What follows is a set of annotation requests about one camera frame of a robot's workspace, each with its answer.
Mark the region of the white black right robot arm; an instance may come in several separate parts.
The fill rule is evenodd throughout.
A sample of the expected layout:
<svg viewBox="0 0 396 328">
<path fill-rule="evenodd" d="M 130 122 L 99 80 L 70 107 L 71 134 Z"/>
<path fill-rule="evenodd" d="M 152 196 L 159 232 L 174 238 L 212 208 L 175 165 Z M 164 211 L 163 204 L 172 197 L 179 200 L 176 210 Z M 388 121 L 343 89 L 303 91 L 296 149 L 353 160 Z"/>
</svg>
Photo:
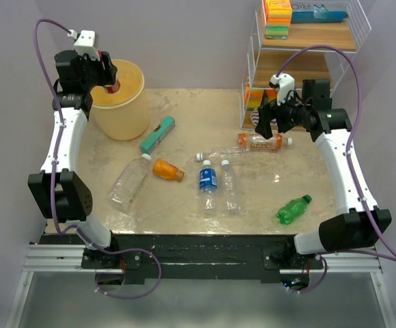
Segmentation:
<svg viewBox="0 0 396 328">
<path fill-rule="evenodd" d="M 324 157 L 337 208 L 336 216 L 321 222 L 316 230 L 294 237 L 294 245 L 283 252 L 286 265 L 297 269 L 308 260 L 308 254 L 374 246 L 378 233 L 390 225 L 391 213 L 379 208 L 365 182 L 350 141 L 351 121 L 345 109 L 332 107 L 330 81 L 303 81 L 302 96 L 289 74 L 273 75 L 269 86 L 277 97 L 258 108 L 256 133 L 270 139 L 271 122 L 276 122 L 279 133 L 296 126 L 304 128 Z"/>
</svg>

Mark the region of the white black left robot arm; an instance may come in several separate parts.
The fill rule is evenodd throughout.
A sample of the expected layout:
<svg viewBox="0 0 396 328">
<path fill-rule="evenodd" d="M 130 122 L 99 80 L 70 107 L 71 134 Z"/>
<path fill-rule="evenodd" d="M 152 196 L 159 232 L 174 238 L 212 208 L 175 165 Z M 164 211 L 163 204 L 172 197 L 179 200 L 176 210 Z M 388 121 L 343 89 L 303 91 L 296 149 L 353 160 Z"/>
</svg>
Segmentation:
<svg viewBox="0 0 396 328">
<path fill-rule="evenodd" d="M 117 81 L 109 53 L 100 51 L 99 56 L 91 59 L 75 50 L 55 55 L 59 78 L 52 86 L 53 135 L 40 171 L 29 175 L 27 183 L 43 217 L 52 220 L 59 234 L 74 228 L 88 249 L 99 249 L 99 263 L 113 268 L 121 260 L 121 251 L 111 245 L 111 232 L 93 214 L 91 191 L 77 174 L 81 139 L 93 103 L 91 91 Z"/>
</svg>

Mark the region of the red label red cap bottle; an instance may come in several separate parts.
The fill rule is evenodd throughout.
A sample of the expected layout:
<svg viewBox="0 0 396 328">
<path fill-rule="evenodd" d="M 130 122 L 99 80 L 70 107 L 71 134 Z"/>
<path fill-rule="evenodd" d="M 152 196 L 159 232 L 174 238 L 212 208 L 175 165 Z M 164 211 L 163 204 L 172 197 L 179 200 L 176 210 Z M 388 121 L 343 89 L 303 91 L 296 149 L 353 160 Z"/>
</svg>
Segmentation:
<svg viewBox="0 0 396 328">
<path fill-rule="evenodd" d="M 105 86 L 104 86 L 104 90 L 105 90 L 105 92 L 108 93 L 108 94 L 114 94 L 114 93 L 118 92 L 119 89 L 120 89 L 120 82 L 119 82 L 118 79 L 116 80 L 116 82 L 114 82 L 114 84 L 112 84 L 112 85 L 105 85 Z"/>
</svg>

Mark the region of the green plastic bottle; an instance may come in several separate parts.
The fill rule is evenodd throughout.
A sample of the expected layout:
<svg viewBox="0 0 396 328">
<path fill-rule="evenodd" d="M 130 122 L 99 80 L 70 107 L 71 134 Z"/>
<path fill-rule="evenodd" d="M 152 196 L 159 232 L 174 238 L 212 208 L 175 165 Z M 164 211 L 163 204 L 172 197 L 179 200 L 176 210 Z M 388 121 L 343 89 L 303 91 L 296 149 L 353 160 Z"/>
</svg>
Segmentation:
<svg viewBox="0 0 396 328">
<path fill-rule="evenodd" d="M 300 198 L 293 199 L 278 209 L 275 217 L 279 220 L 280 224 L 289 225 L 297 218 L 304 215 L 311 201 L 312 197 L 310 195 L 304 195 Z"/>
</svg>

